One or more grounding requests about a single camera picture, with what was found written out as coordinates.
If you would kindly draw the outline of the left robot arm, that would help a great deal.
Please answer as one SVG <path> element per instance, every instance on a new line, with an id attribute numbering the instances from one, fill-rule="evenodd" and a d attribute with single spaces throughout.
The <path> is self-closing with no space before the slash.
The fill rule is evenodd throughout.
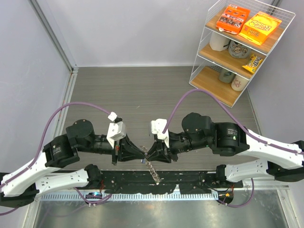
<path id="1" fill-rule="evenodd" d="M 113 164 L 143 159 L 144 153 L 130 141 L 124 127 L 123 122 L 111 123 L 107 135 L 98 135 L 90 121 L 76 121 L 66 128 L 65 134 L 46 144 L 38 157 L 13 173 L 1 173 L 1 206 L 20 208 L 65 188 L 98 188 L 103 177 L 93 164 L 70 174 L 49 174 L 78 162 L 79 152 L 111 155 Z"/>

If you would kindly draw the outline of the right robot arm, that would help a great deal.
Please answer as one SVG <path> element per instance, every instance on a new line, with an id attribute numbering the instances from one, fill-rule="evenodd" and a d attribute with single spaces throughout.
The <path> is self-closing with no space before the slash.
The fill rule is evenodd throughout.
<path id="1" fill-rule="evenodd" d="M 183 131 L 162 132 L 167 120 L 151 121 L 155 142 L 147 152 L 148 161 L 170 163 L 178 154 L 202 148 L 223 157 L 251 156 L 242 164 L 217 166 L 215 182 L 220 187 L 244 179 L 274 177 L 277 181 L 298 182 L 304 178 L 304 142 L 284 143 L 265 138 L 235 123 L 214 123 L 209 116 L 190 113 L 181 122 Z"/>

